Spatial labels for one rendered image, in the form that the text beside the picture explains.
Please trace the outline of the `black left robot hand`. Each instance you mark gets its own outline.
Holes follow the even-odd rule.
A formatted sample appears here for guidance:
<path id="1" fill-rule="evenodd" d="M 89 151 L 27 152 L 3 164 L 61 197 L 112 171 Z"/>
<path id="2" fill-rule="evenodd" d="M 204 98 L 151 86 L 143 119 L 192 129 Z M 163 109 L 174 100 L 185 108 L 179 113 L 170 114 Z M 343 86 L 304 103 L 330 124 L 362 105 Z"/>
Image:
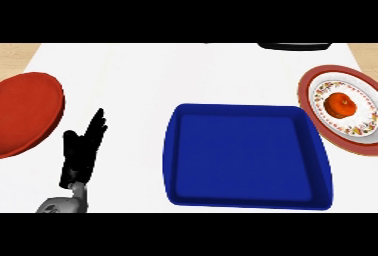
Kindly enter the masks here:
<path id="1" fill-rule="evenodd" d="M 68 189 L 76 182 L 87 183 L 92 177 L 96 154 L 101 147 L 105 131 L 104 109 L 99 109 L 86 133 L 78 135 L 73 130 L 64 132 L 64 166 L 59 186 Z"/>

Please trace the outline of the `plain red plate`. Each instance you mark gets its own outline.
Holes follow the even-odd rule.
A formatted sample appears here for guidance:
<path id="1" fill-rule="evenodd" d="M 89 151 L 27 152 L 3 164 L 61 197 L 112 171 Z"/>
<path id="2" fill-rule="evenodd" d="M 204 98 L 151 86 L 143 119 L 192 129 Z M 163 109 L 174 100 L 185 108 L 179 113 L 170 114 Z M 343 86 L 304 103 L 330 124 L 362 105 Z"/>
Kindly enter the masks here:
<path id="1" fill-rule="evenodd" d="M 58 79 L 40 72 L 0 82 L 0 159 L 36 147 L 53 132 L 65 109 Z"/>

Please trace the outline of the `blue rectangular tray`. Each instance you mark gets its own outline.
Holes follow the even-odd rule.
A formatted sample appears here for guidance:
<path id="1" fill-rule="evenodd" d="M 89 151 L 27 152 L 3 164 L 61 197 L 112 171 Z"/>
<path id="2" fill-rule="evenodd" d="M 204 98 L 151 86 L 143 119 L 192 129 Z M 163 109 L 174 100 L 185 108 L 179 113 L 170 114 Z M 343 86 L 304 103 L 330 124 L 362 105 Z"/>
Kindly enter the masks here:
<path id="1" fill-rule="evenodd" d="M 167 126 L 163 174 L 176 205 L 327 210 L 322 140 L 296 106 L 182 104 Z"/>

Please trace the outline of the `orange squash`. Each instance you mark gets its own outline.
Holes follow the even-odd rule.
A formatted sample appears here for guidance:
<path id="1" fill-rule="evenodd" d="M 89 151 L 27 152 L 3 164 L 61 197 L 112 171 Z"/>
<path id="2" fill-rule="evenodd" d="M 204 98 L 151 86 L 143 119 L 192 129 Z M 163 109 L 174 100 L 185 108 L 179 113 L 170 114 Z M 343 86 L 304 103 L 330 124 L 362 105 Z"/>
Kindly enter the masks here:
<path id="1" fill-rule="evenodd" d="M 353 116 L 358 110 L 356 103 L 344 93 L 332 93 L 324 102 L 324 107 L 337 119 Z"/>

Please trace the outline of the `red-rimmed floral white plate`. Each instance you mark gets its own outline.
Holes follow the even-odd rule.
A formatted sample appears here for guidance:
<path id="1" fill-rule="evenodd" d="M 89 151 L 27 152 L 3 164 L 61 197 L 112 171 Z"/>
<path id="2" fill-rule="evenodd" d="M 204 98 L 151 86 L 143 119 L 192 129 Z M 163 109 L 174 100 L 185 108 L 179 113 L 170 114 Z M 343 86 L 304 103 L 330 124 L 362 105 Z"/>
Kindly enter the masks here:
<path id="1" fill-rule="evenodd" d="M 334 118 L 324 107 L 332 93 L 356 103 L 353 116 Z M 378 82 L 362 72 L 338 65 L 310 69 L 299 83 L 299 103 L 327 140 L 359 155 L 378 156 Z"/>

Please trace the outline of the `black appliance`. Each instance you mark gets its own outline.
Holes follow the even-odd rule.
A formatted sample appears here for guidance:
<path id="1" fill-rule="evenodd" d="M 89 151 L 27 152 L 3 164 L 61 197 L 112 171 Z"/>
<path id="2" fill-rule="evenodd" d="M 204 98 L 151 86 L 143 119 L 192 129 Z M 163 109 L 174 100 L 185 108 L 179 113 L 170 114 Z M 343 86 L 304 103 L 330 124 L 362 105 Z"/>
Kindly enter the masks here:
<path id="1" fill-rule="evenodd" d="M 265 49 L 285 51 L 318 51 L 327 50 L 332 43 L 257 43 Z"/>

